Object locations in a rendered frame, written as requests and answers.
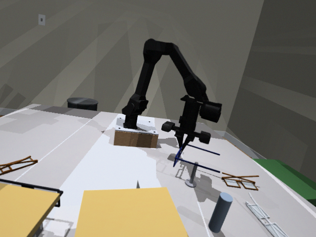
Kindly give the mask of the dark blue-grey cylinder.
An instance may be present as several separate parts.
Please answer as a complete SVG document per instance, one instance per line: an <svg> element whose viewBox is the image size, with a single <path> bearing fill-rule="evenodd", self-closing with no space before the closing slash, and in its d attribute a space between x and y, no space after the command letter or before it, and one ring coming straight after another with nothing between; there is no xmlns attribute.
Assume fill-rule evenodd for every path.
<svg viewBox="0 0 316 237"><path fill-rule="evenodd" d="M209 222L209 229L214 233L219 233L224 223L226 215L232 204L233 197L226 192L222 192L219 195L215 209Z"/></svg>

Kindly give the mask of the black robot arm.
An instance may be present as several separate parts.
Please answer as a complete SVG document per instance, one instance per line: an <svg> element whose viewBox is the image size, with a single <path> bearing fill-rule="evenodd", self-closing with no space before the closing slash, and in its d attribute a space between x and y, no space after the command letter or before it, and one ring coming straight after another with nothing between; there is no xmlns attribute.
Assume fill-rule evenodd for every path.
<svg viewBox="0 0 316 237"><path fill-rule="evenodd" d="M162 55L169 55L183 77L184 86L188 95L180 100L186 101L183 114L198 117L217 123L222 110L221 103L208 100L206 86L192 72L185 58L179 51L178 46L172 42L162 42L155 39L148 39L144 43L144 63L139 76L135 93L130 97L127 105L122 109L125 115L124 128L137 129L137 118L147 108L146 92L151 80L155 64ZM194 98L190 98L194 97Z"/></svg>

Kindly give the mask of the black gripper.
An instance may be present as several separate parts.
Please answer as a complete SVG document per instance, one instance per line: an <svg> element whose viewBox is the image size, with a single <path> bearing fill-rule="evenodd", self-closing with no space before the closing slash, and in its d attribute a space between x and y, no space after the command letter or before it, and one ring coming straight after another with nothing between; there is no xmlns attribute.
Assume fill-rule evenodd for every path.
<svg viewBox="0 0 316 237"><path fill-rule="evenodd" d="M192 117L192 116L188 116L185 114L182 114L182 119L181 119L181 123L180 123L180 127L175 126L175 123L173 122L165 122L162 127L161 130L165 131L165 132L170 132L171 130L176 131L175 133L175 137L177 137L178 140L178 144L179 144L179 149L182 147L183 145L183 138L184 138L184 134L187 134L187 138L184 142L184 145L182 147L181 152L183 152L183 150L185 149L185 147L190 143L193 142L195 137L199 138L199 141L201 143L204 144L209 144L210 141L210 133L201 131L201 133L198 132L194 132L195 126L196 126L196 122L197 122L197 118L198 117Z"/></svg>

